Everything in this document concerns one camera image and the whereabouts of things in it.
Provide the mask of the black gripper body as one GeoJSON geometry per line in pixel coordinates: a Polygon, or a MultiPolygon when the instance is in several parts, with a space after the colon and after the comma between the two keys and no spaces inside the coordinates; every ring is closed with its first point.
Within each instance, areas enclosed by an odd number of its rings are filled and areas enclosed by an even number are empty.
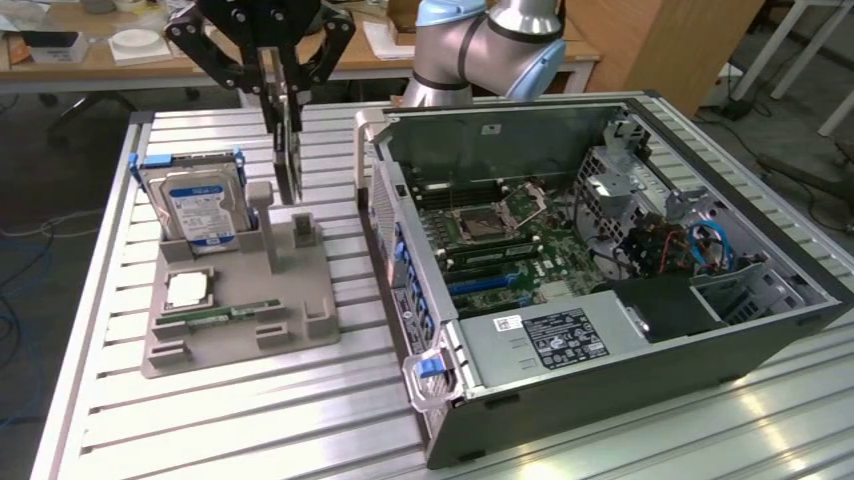
{"type": "Polygon", "coordinates": [[[199,0],[203,17],[239,47],[296,46],[319,14],[317,0],[199,0]]]}

